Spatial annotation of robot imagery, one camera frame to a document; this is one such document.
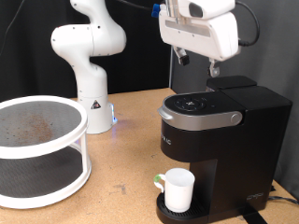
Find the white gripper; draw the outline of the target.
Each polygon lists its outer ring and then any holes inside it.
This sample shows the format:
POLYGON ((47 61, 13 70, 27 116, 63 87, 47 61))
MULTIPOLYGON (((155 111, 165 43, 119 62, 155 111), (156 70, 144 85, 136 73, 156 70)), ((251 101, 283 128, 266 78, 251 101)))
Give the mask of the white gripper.
POLYGON ((166 7, 159 13, 160 34, 164 43, 174 46, 180 65, 190 63, 185 50, 206 56, 211 77, 220 74, 220 61, 233 57, 238 51, 237 23, 228 12, 209 20, 187 18, 182 23, 167 15, 166 7))

